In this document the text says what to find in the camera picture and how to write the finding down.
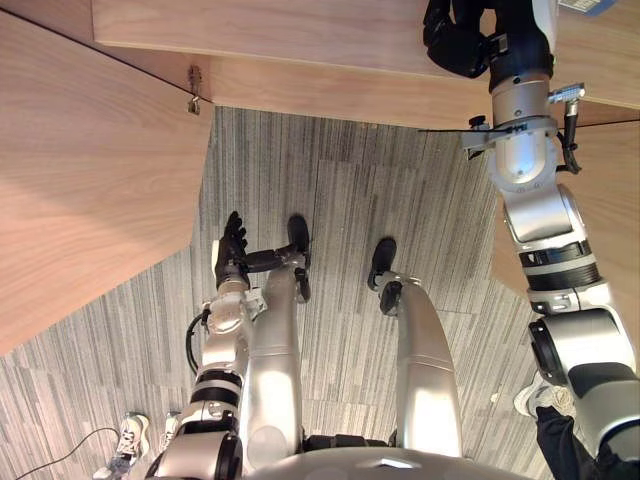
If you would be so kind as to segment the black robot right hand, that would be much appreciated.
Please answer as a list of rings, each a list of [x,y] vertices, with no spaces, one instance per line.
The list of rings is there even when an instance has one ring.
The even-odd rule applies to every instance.
[[[526,74],[553,76],[556,1],[428,3],[423,43],[441,68],[467,78],[490,72],[490,90]]]

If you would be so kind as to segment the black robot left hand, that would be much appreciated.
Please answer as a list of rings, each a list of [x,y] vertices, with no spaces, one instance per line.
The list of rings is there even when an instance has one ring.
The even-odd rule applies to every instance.
[[[237,211],[233,211],[227,220],[224,235],[218,243],[218,253],[215,255],[213,272],[217,288],[236,277],[250,286],[245,262],[248,245],[245,236],[246,229],[243,226],[243,220]]]

